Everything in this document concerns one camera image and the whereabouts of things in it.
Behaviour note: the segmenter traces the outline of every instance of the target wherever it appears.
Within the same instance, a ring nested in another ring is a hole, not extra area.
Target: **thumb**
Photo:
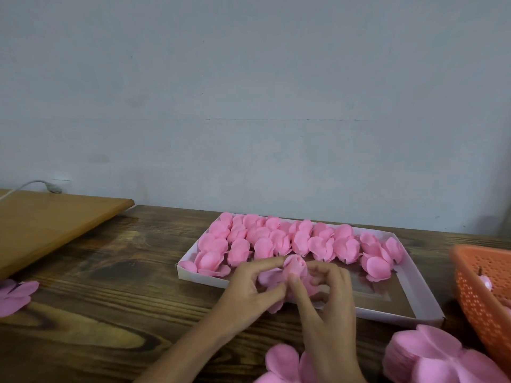
[[[265,292],[259,293],[258,299],[264,310],[270,308],[274,303],[281,301],[286,296],[286,284],[281,282],[273,287],[266,289]]]
[[[302,322],[319,318],[316,309],[312,305],[309,294],[307,293],[307,289],[303,286],[302,280],[300,280],[296,275],[290,274],[288,284],[293,291]]]

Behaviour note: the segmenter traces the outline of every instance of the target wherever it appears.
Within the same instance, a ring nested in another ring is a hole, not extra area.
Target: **dark wood tabletop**
[[[2,382],[131,381],[215,304],[222,290],[177,278],[175,264],[219,212],[137,206],[30,265],[14,278],[38,280],[26,309],[0,319]],[[390,227],[411,254],[447,317],[444,329],[483,350],[454,300],[453,244],[511,249],[511,239]],[[401,328],[358,319],[368,381],[385,381],[381,360]],[[264,355],[285,342],[303,350],[295,305],[265,313],[223,347],[196,381],[252,382]]]

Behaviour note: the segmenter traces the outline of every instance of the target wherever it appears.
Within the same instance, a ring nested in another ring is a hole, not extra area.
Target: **right hand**
[[[303,342],[320,383],[365,382],[357,361],[356,316],[349,272],[335,264],[307,262],[314,276],[313,285],[326,284],[330,293],[318,293],[315,299],[325,302],[321,313],[312,305],[302,281],[291,276],[300,313]]]

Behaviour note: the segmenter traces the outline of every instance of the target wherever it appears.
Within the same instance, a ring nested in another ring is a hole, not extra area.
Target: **left hand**
[[[224,328],[228,336],[234,337],[274,303],[284,299],[287,289],[284,282],[263,293],[256,289],[259,273],[282,267],[284,260],[285,257],[279,256],[241,263],[207,317],[214,321],[213,327]]]

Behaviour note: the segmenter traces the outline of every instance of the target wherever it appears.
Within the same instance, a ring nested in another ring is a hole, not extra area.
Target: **human hand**
[[[259,293],[256,281],[259,273],[284,265],[285,257],[272,257],[241,263],[229,285],[209,313],[213,327],[225,328],[231,338],[248,328],[265,310],[284,299],[287,286],[283,282],[271,290]]]
[[[288,280],[300,312],[303,342],[320,383],[365,382],[357,361],[356,316],[349,272],[335,264],[307,262],[313,285],[327,284],[330,293],[313,299],[325,302],[318,313],[302,281]]]

